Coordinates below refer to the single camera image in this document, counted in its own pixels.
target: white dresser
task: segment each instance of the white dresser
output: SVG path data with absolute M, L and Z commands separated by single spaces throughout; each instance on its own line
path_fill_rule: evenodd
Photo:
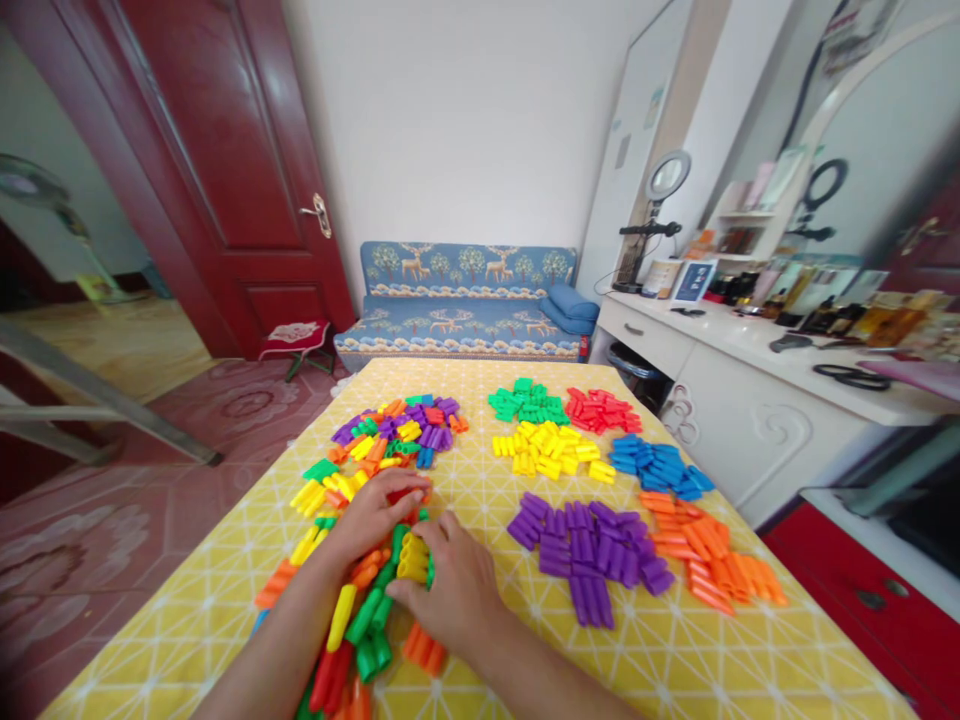
M 675 382 L 660 419 L 753 527 L 801 488 L 833 484 L 898 428 L 960 413 L 960 405 L 900 383 L 873 392 L 812 370 L 853 367 L 864 359 L 856 351 L 777 354 L 768 346 L 786 328 L 769 320 L 710 302 L 696 306 L 706 312 L 696 318 L 670 307 L 610 293 L 598 324 Z

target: blue cushion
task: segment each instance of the blue cushion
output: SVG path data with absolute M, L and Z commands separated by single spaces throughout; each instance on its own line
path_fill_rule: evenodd
M 583 296 L 569 285 L 551 285 L 547 293 L 557 309 L 571 320 L 596 320 L 600 317 L 600 306 L 584 300 Z
M 553 320 L 561 330 L 575 335 L 593 335 L 597 326 L 595 320 L 579 320 L 567 317 L 560 312 L 560 309 L 550 298 L 543 298 L 540 301 L 540 311 Z

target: wooden door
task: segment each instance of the wooden door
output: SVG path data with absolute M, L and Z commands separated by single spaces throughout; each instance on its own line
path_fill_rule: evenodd
M 281 323 L 348 328 L 329 215 L 300 212 L 324 187 L 280 0 L 57 4 L 241 354 Z
M 960 167 L 945 177 L 932 201 L 904 232 L 887 261 L 884 290 L 943 290 L 960 295 Z

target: sofa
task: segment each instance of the sofa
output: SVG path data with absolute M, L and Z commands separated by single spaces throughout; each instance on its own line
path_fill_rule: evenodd
M 367 242 L 360 261 L 362 317 L 334 337 L 350 372 L 389 355 L 577 362 L 586 347 L 538 306 L 574 277 L 572 248 Z

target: small stool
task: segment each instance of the small stool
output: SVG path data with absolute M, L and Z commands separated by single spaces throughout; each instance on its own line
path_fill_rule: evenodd
M 260 357 L 257 361 L 263 360 L 263 356 L 269 353 L 290 353 L 293 355 L 293 363 L 287 371 L 287 378 L 284 382 L 293 380 L 294 375 L 300 370 L 300 366 L 306 361 L 315 368 L 320 368 L 326 373 L 333 375 L 333 367 L 336 364 L 336 358 L 320 349 L 327 339 L 327 328 L 330 327 L 329 320 L 320 320 L 319 322 L 290 323 L 289 325 L 277 325 L 270 333 L 270 336 L 264 340 L 263 347 L 260 349 Z M 330 366 L 325 367 L 314 362 L 307 357 L 311 352 L 329 360 Z

